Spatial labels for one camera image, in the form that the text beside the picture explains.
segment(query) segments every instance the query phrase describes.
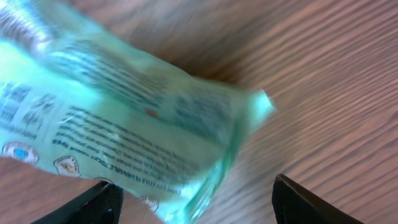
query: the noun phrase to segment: plastic package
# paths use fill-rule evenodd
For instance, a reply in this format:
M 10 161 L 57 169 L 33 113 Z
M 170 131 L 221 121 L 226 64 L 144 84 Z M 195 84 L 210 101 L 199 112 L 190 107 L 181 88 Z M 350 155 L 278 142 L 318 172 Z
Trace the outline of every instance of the plastic package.
M 112 182 L 167 223 L 198 220 L 274 111 L 263 91 L 193 78 L 64 2 L 0 0 L 0 19 L 2 156 Z

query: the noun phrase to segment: wooden table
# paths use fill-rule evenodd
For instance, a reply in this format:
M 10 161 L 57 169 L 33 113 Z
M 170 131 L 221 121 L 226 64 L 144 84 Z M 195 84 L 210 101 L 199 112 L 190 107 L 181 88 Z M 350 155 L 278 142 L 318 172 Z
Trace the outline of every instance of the wooden table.
M 397 1 L 72 2 L 192 75 L 274 99 L 279 112 L 242 148 L 200 223 L 273 223 L 279 172 L 362 222 L 397 223 Z M 0 178 L 2 224 L 36 220 L 96 183 L 5 159 Z M 127 195 L 121 223 L 160 222 Z

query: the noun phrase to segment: wood grain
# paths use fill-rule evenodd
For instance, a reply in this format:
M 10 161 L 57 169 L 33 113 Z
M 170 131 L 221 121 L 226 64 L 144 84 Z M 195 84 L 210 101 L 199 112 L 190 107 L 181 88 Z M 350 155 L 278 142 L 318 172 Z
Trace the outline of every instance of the wood grain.
M 397 1 L 72 3 L 192 75 L 274 99 L 279 112 L 242 148 L 200 223 L 273 223 L 279 172 L 362 222 L 396 223 Z M 0 161 L 0 223 L 29 223 L 94 184 Z M 159 221 L 128 195 L 121 223 Z

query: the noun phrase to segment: circular logo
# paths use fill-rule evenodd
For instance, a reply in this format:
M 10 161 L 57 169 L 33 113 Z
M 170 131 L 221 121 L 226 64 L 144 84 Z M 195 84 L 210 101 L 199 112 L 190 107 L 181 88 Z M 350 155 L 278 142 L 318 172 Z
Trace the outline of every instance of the circular logo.
M 2 147 L 2 153 L 31 165 L 39 161 L 39 155 L 32 146 L 18 141 L 5 143 Z
M 54 166 L 60 175 L 79 177 L 79 164 L 73 156 L 65 156 L 54 161 Z
M 151 196 L 141 196 L 139 200 L 144 202 L 144 204 L 146 204 L 147 207 L 153 212 L 156 212 L 156 210 L 159 208 L 159 201 Z

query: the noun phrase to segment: wrapper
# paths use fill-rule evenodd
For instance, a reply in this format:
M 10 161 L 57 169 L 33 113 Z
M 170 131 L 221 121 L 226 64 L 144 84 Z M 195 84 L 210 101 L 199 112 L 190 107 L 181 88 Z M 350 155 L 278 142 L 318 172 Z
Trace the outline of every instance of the wrapper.
M 263 91 L 191 77 L 61 1 L 0 0 L 2 156 L 112 182 L 167 223 L 195 223 L 249 134 Z

